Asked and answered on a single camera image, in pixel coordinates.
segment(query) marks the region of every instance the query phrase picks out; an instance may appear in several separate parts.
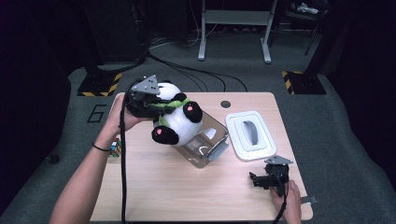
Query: metal stand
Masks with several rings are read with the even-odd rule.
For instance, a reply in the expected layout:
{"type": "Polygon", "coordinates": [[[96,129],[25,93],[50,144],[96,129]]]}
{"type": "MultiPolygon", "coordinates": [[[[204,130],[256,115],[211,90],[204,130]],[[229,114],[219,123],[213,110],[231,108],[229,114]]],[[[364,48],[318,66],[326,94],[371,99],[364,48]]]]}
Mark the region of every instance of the metal stand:
{"type": "Polygon", "coordinates": [[[275,15],[277,0],[273,1],[270,11],[233,11],[233,10],[206,10],[205,0],[202,1],[202,32],[201,45],[198,60],[205,59],[206,50],[206,24],[244,24],[244,25],[266,25],[265,35],[260,38],[262,44],[262,55],[265,63],[271,63],[271,56],[267,41],[271,32],[271,26],[275,15]]]}

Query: white object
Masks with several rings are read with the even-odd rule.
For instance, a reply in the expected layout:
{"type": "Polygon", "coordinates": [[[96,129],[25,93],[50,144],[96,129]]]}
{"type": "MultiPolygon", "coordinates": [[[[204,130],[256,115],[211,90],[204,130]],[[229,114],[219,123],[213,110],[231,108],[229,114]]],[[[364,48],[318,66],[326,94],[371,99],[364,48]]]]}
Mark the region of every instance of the white object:
{"type": "Polygon", "coordinates": [[[233,148],[241,160],[265,159],[276,154],[274,139],[259,112],[229,114],[226,124],[233,148]]]}

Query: stuffed animal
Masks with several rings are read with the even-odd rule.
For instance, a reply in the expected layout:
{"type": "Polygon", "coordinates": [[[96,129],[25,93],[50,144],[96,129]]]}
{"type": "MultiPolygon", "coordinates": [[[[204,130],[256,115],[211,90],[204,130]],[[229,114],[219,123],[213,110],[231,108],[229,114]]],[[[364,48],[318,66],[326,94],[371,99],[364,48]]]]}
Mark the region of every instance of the stuffed animal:
{"type": "Polygon", "coordinates": [[[203,111],[174,84],[161,82],[158,86],[161,93],[157,97],[170,102],[166,106],[173,107],[174,110],[154,119],[151,137],[157,143],[183,146],[199,132],[203,111]]]}

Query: bracelet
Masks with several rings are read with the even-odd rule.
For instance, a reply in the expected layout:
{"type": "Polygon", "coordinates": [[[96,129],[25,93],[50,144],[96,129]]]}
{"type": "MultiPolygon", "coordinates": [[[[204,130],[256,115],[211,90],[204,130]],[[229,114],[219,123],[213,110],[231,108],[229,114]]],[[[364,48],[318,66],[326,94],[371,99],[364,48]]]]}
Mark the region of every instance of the bracelet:
{"type": "Polygon", "coordinates": [[[96,149],[101,150],[101,151],[111,151],[111,149],[102,149],[102,148],[99,148],[99,147],[97,147],[94,143],[92,143],[92,146],[95,147],[96,149]]]}

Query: forearm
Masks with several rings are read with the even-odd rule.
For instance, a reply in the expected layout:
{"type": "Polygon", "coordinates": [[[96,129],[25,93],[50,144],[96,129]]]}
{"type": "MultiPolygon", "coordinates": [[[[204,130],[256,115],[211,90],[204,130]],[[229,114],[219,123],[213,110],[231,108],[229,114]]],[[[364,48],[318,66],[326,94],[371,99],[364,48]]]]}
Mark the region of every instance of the forearm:
{"type": "MultiPolygon", "coordinates": [[[[116,135],[104,128],[94,142],[110,148],[116,135]]],[[[52,212],[50,223],[88,223],[102,185],[108,152],[91,148],[77,168],[52,212]]]]}

